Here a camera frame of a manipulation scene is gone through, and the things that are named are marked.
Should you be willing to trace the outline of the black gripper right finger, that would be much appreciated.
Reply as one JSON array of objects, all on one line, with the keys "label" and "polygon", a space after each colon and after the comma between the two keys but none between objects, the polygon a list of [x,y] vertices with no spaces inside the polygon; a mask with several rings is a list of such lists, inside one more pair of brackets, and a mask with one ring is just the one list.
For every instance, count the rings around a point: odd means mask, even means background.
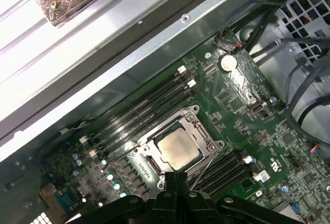
[{"label": "black gripper right finger", "polygon": [[178,191],[188,223],[300,223],[298,220],[234,196],[217,201],[189,190],[187,173],[178,173]]}]

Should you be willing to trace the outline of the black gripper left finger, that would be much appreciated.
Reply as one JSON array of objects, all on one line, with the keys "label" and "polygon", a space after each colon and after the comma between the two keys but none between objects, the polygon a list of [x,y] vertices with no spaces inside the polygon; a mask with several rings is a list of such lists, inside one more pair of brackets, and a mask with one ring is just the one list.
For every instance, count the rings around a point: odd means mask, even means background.
[{"label": "black gripper left finger", "polygon": [[154,198],[128,195],[69,223],[175,223],[181,176],[182,173],[165,173],[165,188]]}]

